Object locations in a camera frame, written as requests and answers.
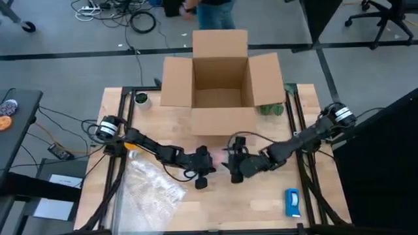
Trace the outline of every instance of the jeans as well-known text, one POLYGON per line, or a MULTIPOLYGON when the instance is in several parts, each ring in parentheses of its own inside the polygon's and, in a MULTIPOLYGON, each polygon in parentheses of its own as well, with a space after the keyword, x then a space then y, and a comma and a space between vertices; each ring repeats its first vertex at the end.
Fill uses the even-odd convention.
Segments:
POLYGON ((219 6, 199 4, 197 18, 200 29, 235 29, 232 10, 235 0, 219 6))

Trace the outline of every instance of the small pot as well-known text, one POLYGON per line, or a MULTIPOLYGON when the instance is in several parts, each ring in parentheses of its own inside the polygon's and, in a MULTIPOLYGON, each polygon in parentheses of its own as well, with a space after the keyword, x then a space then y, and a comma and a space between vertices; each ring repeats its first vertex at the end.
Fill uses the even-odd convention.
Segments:
POLYGON ((135 95, 135 102, 141 110, 149 110, 152 102, 146 92, 138 92, 135 95))

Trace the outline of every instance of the office chair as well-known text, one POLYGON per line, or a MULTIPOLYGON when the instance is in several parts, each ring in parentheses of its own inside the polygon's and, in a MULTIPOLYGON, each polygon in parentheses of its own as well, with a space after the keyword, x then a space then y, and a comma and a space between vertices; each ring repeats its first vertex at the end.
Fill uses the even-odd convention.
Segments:
POLYGON ((413 33, 408 29, 406 24, 403 22, 405 20, 406 13, 416 13, 418 14, 418 0, 388 0, 392 4, 391 8, 386 8, 380 5, 377 2, 371 0, 363 0, 361 5, 364 11, 370 8, 370 5, 376 7, 379 12, 370 12, 364 14, 357 14, 354 16, 350 16, 346 21, 346 27, 349 27, 353 21, 352 19, 356 18, 371 18, 371 17, 379 17, 380 21, 378 26, 380 26, 380 30, 374 42, 370 45, 370 49, 374 50, 379 46, 379 39, 386 28, 387 22, 391 20, 397 26, 399 26, 408 36, 409 39, 406 41, 406 44, 409 46, 412 44, 413 33))

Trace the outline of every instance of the box flap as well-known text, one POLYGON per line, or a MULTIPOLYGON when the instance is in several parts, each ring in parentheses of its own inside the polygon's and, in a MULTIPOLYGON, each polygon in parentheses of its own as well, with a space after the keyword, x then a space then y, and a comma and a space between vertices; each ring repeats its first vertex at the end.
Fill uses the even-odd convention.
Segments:
POLYGON ((247 57, 246 30, 199 30, 193 32, 193 57, 247 57))
POLYGON ((161 106, 191 107, 193 104, 193 61, 166 57, 164 60, 161 106))
POLYGON ((225 136, 256 128, 254 108, 193 108, 191 134, 225 136))
POLYGON ((284 102, 285 91, 277 53, 251 57, 248 63, 254 105, 284 102))

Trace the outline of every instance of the person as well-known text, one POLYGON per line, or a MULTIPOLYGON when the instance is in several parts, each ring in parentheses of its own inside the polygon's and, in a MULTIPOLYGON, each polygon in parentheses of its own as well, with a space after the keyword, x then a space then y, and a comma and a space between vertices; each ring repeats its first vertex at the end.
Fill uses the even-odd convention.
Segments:
POLYGON ((200 29, 235 29, 232 10, 235 0, 186 0, 184 18, 193 18, 197 8, 200 29))

